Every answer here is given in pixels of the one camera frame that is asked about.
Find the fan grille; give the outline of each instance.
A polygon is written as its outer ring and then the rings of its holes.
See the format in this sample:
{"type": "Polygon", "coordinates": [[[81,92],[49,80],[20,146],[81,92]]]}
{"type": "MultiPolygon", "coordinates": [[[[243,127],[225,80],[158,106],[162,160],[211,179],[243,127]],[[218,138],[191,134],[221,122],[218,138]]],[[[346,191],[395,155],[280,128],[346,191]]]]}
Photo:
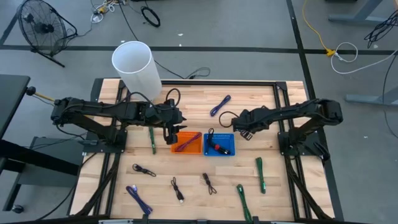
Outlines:
{"type": "Polygon", "coordinates": [[[56,10],[46,2],[23,2],[18,21],[23,36],[33,49],[52,57],[65,48],[65,25],[56,10]]]}

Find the black fan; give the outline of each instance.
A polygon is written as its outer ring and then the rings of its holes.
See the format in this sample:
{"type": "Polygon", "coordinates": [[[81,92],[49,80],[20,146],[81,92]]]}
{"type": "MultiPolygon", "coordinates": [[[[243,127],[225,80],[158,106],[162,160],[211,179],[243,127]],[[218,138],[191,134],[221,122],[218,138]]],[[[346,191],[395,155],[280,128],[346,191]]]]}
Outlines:
{"type": "Polygon", "coordinates": [[[65,67],[53,56],[67,46],[67,40],[77,36],[74,25],[64,19],[51,5],[42,0],[25,0],[18,10],[19,28],[32,52],[65,67]],[[71,25],[75,32],[67,35],[65,24],[71,25]]]}

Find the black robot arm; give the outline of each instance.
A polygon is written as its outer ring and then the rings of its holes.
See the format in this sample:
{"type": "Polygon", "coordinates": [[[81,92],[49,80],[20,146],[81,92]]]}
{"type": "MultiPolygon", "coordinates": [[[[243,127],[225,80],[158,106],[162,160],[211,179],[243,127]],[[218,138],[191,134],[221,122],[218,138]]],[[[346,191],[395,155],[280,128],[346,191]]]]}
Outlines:
{"type": "Polygon", "coordinates": [[[121,132],[129,125],[163,128],[164,139],[167,144],[177,142],[177,133],[186,126],[175,126],[182,123],[185,118],[176,107],[174,99],[153,105],[147,101],[133,101],[107,104],[91,102],[76,98],[55,100],[51,120],[54,125],[75,124],[87,131],[97,134],[100,141],[106,144],[117,144],[123,141],[121,132]],[[103,126],[87,115],[115,118],[120,124],[116,126],[103,126]]]}
{"type": "Polygon", "coordinates": [[[333,100],[309,100],[286,106],[280,109],[268,109],[265,106],[252,111],[244,110],[237,118],[232,119],[234,131],[245,130],[256,133],[269,129],[274,121],[300,117],[312,118],[302,127],[302,134],[307,136],[324,125],[337,125],[343,121],[340,104],[333,100]]]}

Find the green strap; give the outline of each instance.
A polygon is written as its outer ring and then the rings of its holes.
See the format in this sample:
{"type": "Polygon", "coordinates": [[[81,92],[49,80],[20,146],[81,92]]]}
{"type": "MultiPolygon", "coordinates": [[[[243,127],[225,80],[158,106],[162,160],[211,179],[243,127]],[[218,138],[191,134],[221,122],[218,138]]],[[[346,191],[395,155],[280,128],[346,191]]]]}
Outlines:
{"type": "Polygon", "coordinates": [[[238,190],[239,197],[241,197],[243,213],[244,213],[244,219],[247,221],[247,223],[252,224],[253,223],[253,219],[251,218],[251,214],[250,214],[250,211],[248,209],[248,205],[246,205],[246,198],[244,197],[243,186],[241,184],[238,184],[236,186],[236,189],[238,190]]]}
{"type": "Polygon", "coordinates": [[[258,170],[259,178],[260,178],[261,193],[265,194],[266,193],[266,183],[264,182],[264,175],[262,174],[262,159],[261,159],[261,157],[258,157],[256,159],[256,164],[257,164],[257,170],[258,170]]]}
{"type": "Polygon", "coordinates": [[[154,128],[149,127],[149,134],[150,134],[150,141],[152,143],[152,154],[156,154],[156,146],[155,146],[155,135],[154,135],[154,128]]]}

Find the chair wheel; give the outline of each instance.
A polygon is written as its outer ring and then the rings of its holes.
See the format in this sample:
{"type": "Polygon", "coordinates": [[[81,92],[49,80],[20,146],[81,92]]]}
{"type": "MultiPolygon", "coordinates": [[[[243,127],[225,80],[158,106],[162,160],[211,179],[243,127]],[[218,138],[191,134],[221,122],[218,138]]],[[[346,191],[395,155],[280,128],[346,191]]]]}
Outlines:
{"type": "Polygon", "coordinates": [[[24,207],[20,206],[20,205],[13,205],[11,211],[20,214],[22,212],[24,212],[24,207]]]}

